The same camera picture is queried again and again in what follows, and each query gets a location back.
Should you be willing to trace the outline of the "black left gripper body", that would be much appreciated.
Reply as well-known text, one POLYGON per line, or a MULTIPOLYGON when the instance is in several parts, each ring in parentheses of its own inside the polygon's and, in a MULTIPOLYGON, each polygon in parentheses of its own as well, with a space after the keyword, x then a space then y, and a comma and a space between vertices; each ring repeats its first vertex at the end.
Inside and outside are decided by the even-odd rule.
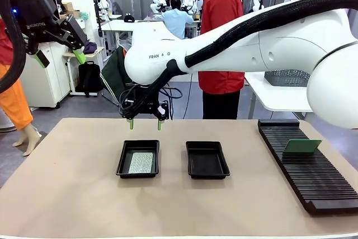
POLYGON ((61 29, 53 0, 11 0, 11 8, 22 33, 33 44, 55 41, 61 29))

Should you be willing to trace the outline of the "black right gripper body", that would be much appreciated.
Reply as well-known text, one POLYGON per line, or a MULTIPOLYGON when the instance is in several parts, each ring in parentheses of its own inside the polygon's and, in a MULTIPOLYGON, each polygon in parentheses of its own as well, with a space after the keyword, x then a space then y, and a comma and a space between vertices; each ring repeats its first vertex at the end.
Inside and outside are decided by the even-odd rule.
POLYGON ((125 102, 121 109, 121 115, 126 119, 134 119, 138 114, 152 114, 158 120, 169 119, 169 104, 168 101, 154 101, 137 106, 134 102, 125 102))

